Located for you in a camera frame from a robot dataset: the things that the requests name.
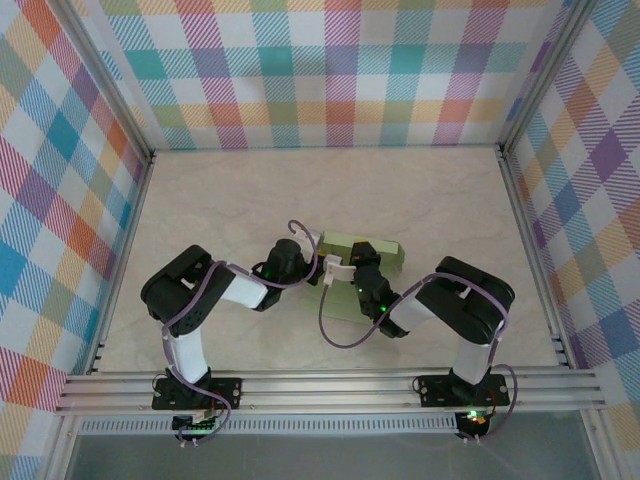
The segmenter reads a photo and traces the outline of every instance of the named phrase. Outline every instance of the green box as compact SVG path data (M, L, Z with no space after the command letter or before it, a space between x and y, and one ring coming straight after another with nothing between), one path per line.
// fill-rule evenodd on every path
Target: green box
M398 242L324 232L323 239L320 242L320 250L327 255L339 256L342 258L342 265L349 265L353 244L363 240L369 242L380 254L380 272L393 283L393 280L402 272L402 265L404 264L404 249ZM315 287L307 285L306 295L302 299L303 308L317 314L323 288L322 282ZM338 280L333 282L327 293L323 315L326 318L371 325L371 320L360 312L358 295L355 287L350 282Z

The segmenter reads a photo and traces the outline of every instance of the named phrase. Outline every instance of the table surface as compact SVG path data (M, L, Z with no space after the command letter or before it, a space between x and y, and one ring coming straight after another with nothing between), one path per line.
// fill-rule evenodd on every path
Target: table surface
M160 153L106 342L102 371L166 366L160 324L142 285L192 244L251 267L266 258L287 221L319 231L400 242L403 291L452 255L506 280L516 292L512 325L496 361L556 365L549 329L490 148L297 149ZM220 302L203 324L214 370L448 367L456 335L437 319L403 339L374 334L351 350L328 345L301 290L258 313ZM340 343L366 327L327 319Z

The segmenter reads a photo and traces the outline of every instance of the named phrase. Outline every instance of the white floor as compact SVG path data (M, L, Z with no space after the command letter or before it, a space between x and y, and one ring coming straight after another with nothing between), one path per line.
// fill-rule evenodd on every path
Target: white floor
M402 291L456 256L510 283L512 326L496 360L555 365L546 321L507 193L489 148L321 149L161 153L120 291L100 369L159 370L159 323L140 300L145 281L197 243L246 267L263 260L287 221L400 242ZM438 320L401 340L375 334L347 351L326 344L317 317L287 291L264 313L221 302L204 324L214 370L447 367L455 334ZM327 320L347 343L366 327Z

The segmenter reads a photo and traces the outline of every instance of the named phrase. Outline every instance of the aluminum rail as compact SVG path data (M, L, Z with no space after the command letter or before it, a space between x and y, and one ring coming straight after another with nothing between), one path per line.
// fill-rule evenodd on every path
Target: aluminum rail
M495 369L513 381L506 370ZM517 411L549 412L599 409L604 397L590 370L563 367L515 369L519 392ZM174 415L178 411L151 409L151 382L161 372L109 373L71 376L58 403L58 414ZM422 408L412 389L420 375L445 375L446 369L215 372L215 377L243 379L242 414L357 414L467 411L461 408Z

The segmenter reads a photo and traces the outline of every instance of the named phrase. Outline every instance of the marble surface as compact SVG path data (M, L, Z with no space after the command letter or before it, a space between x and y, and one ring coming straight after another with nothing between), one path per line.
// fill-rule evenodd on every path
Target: marble surface
M161 153L115 309L103 371L165 366L159 323L139 294L159 268L197 243L246 267L263 260L295 218L323 231L400 242L402 291L453 255L505 279L516 292L512 326L496 360L555 365L548 327L489 148L318 149ZM264 313L221 302L203 325L215 370L448 367L456 335L438 320L400 340L376 334L337 350L317 317L290 290ZM362 325L328 319L334 340L360 338Z

